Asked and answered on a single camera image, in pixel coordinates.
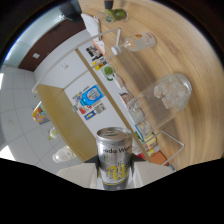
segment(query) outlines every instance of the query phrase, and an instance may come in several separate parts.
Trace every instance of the clear plastic cup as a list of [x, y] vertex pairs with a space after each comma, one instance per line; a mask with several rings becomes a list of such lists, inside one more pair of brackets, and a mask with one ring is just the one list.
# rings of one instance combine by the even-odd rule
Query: clear plastic cup
[[142, 125], [146, 135], [160, 128], [182, 111], [191, 96], [191, 91], [191, 84], [183, 74], [166, 75], [131, 99], [127, 103], [127, 108], [135, 121], [143, 119], [142, 113], [138, 113], [141, 108], [145, 115], [144, 119], [150, 124]]

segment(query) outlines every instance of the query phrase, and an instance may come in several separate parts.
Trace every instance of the glass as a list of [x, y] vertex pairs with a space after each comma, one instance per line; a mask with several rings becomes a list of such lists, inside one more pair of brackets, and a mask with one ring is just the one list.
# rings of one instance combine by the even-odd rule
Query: glass
[[58, 137], [58, 131], [56, 130], [55, 127], [50, 129], [50, 137], [51, 138], [57, 138]]
[[170, 74], [157, 80], [127, 103], [133, 120], [141, 123], [147, 135], [174, 118], [186, 106], [192, 87], [183, 74]]
[[73, 151], [66, 145], [59, 149], [53, 156], [52, 159], [55, 163], [66, 162], [76, 157]]
[[128, 13], [124, 9], [104, 9], [98, 13], [98, 18], [102, 23], [114, 23], [128, 19]]

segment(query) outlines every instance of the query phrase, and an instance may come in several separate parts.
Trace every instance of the can label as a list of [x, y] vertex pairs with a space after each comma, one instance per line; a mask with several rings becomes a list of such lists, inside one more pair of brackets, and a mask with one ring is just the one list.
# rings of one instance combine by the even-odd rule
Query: can label
[[102, 181], [106, 185], [117, 185], [128, 178], [132, 139], [124, 141], [97, 141]]

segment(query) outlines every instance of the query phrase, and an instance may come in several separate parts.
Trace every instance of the sticker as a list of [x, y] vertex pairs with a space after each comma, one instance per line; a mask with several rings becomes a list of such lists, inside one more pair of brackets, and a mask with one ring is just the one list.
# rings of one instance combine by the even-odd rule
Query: sticker
[[[95, 60], [94, 62], [92, 62], [92, 65], [95, 65], [96, 63], [98, 63], [98, 62], [100, 62], [100, 61], [103, 61], [103, 60], [104, 60], [104, 57], [101, 57], [100, 59]], [[104, 61], [104, 62], [100, 63], [99, 65], [95, 66], [95, 69], [96, 69], [96, 70], [99, 70], [100, 68], [102, 68], [102, 67], [103, 67], [104, 65], [106, 65], [106, 64], [107, 64], [107, 62]]]
[[103, 103], [98, 104], [96, 107], [94, 107], [95, 111], [100, 114], [102, 113], [104, 110], [106, 110], [106, 107], [104, 106]]
[[85, 114], [88, 110], [91, 110], [92, 106], [83, 106], [79, 108], [79, 111], [81, 112], [81, 114]]
[[90, 113], [86, 114], [84, 117], [88, 121], [90, 118], [96, 115], [95, 110], [91, 111]]
[[95, 106], [98, 105], [99, 103], [101, 103], [101, 100], [96, 101], [92, 106], [95, 107]]
[[142, 35], [141, 35], [141, 34], [136, 34], [135, 36], [136, 36], [136, 37], [139, 37], [139, 38], [141, 38], [141, 37], [142, 37]]
[[83, 92], [85, 92], [87, 89], [89, 89], [89, 86], [87, 86], [87, 87], [83, 90]]
[[89, 53], [91, 57], [95, 56], [97, 57], [97, 59], [103, 56], [95, 45], [86, 48], [86, 51]]
[[140, 154], [138, 154], [137, 156], [140, 157], [140, 158], [142, 158], [142, 159], [144, 159], [144, 160], [147, 160], [147, 159], [145, 158], [145, 155], [143, 154], [143, 152], [140, 153]]
[[89, 90], [89, 92], [87, 93], [87, 97], [89, 100], [96, 100], [100, 97], [100, 92], [97, 90], [97, 88], [93, 88]]
[[43, 119], [46, 117], [47, 114], [41, 102], [34, 109], [32, 115], [33, 115], [33, 119], [37, 122], [43, 121]]
[[76, 102], [76, 103], [78, 103], [80, 100], [81, 100], [81, 98], [82, 98], [82, 92], [79, 92], [79, 93], [77, 93], [75, 96], [73, 96], [72, 97], [72, 99]]

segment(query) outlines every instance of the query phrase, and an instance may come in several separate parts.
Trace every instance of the plastic bottle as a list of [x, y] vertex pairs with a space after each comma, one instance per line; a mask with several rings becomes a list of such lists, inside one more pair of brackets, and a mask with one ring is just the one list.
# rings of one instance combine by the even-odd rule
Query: plastic bottle
[[121, 45], [116, 45], [111, 48], [115, 55], [120, 54], [124, 50], [129, 51], [140, 51], [145, 48], [154, 47], [156, 45], [156, 38], [153, 34], [139, 33], [133, 36], [128, 36], [124, 39], [124, 43]]
[[103, 96], [104, 96], [103, 91], [100, 89], [98, 85], [95, 85], [82, 94], [80, 103], [82, 104], [82, 106], [85, 105], [91, 106], [99, 99], [101, 99]]
[[66, 162], [76, 157], [72, 150], [66, 145], [59, 149], [53, 156], [52, 159], [55, 163]]

